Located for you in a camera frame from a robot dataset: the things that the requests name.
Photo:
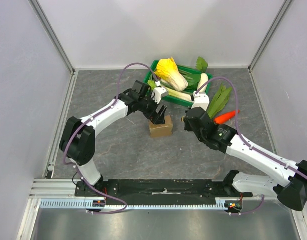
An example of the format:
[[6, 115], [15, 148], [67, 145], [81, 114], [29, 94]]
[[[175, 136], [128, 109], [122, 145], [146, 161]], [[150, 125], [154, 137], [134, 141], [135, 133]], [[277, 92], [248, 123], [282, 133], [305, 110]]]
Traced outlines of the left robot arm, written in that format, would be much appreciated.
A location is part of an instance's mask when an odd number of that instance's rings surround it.
[[141, 112], [154, 125], [165, 124], [167, 107], [161, 100], [168, 93], [161, 85], [151, 88], [137, 80], [132, 88], [120, 93], [102, 109], [86, 117], [67, 120], [59, 149], [77, 167], [91, 196], [101, 195], [104, 189], [103, 176], [94, 162], [97, 136], [111, 124], [135, 112]]

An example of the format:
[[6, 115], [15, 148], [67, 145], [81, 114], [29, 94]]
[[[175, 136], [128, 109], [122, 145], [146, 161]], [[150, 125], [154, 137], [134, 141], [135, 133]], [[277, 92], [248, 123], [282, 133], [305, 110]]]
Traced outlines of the brown cardboard express box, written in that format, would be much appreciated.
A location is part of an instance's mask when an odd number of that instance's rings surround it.
[[170, 115], [165, 116], [165, 124], [149, 122], [149, 132], [152, 138], [168, 137], [173, 134], [173, 120]]

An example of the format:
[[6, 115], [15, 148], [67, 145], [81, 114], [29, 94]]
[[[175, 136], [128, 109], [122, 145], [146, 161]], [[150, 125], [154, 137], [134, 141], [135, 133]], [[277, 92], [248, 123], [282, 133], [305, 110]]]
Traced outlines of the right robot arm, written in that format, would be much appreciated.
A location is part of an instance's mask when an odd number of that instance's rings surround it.
[[289, 209], [301, 212], [307, 203], [307, 161], [295, 162], [278, 156], [249, 139], [236, 129], [217, 124], [201, 107], [186, 111], [184, 129], [193, 132], [197, 139], [214, 151], [238, 158], [265, 175], [236, 173], [233, 179], [222, 184], [223, 193], [234, 197], [252, 193], [277, 199]]

